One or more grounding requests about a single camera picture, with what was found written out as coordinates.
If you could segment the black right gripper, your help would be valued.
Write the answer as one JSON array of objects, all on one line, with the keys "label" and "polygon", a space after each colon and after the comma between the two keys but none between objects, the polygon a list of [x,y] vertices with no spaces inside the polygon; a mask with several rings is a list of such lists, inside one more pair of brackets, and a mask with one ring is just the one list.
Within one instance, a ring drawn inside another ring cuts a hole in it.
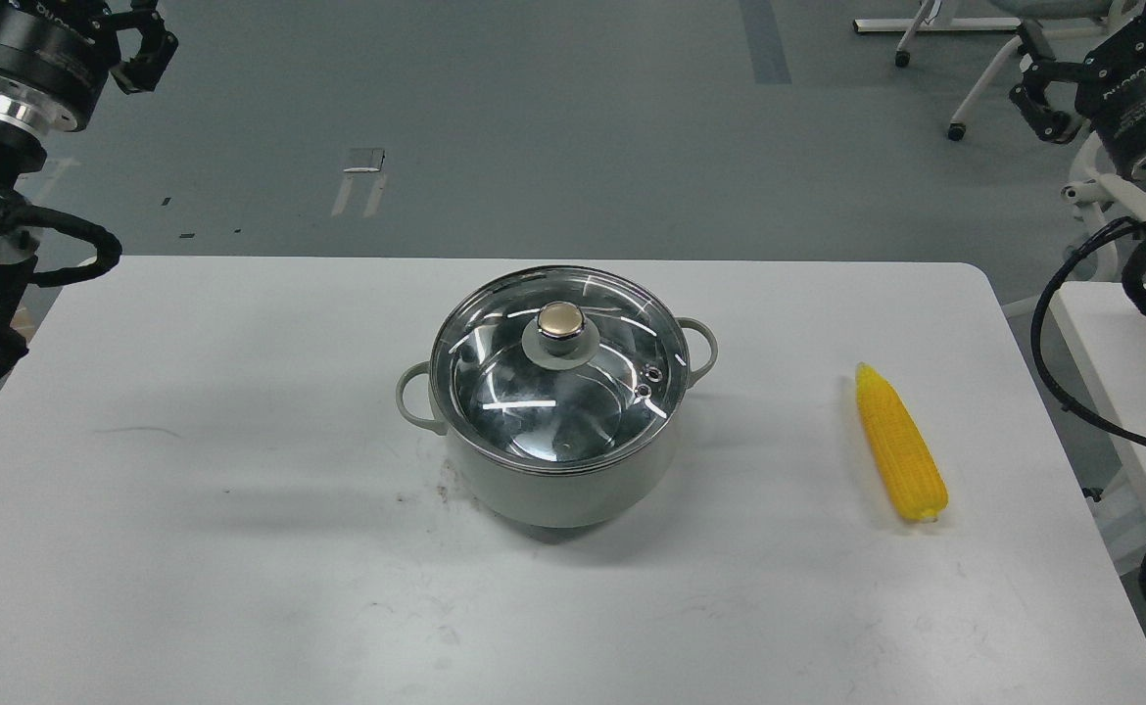
[{"label": "black right gripper", "polygon": [[[1039,22],[1021,23],[1017,39],[1027,63],[1008,100],[1035,138],[1070,143],[1080,117],[1049,103],[1047,88],[1053,83],[1077,84],[1084,66],[1057,58]],[[1140,179],[1146,160],[1146,3],[1088,58],[1091,79],[1080,83],[1074,105],[1101,139],[1118,177]]]}]

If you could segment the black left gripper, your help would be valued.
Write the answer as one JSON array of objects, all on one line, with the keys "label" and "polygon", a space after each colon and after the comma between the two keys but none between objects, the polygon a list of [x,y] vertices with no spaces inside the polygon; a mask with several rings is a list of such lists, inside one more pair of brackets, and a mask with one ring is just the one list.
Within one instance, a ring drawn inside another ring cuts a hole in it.
[{"label": "black left gripper", "polygon": [[0,1],[0,88],[25,86],[49,99],[60,132],[85,130],[111,69],[125,94],[156,91],[176,36],[157,1],[129,1],[128,11],[109,18],[116,32],[140,36],[138,52],[119,63],[117,38],[93,25],[111,11],[107,1]]}]

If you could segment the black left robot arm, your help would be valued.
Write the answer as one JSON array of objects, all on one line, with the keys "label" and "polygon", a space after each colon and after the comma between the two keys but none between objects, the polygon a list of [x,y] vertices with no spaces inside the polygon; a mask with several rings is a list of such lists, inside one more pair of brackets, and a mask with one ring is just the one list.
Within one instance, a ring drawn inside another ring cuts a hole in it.
[{"label": "black left robot arm", "polygon": [[178,49],[156,1],[0,1],[0,381],[28,354],[13,324],[28,287],[99,279],[121,258],[112,232],[38,206],[18,179],[45,166],[44,139],[88,128],[108,83],[151,93]]}]

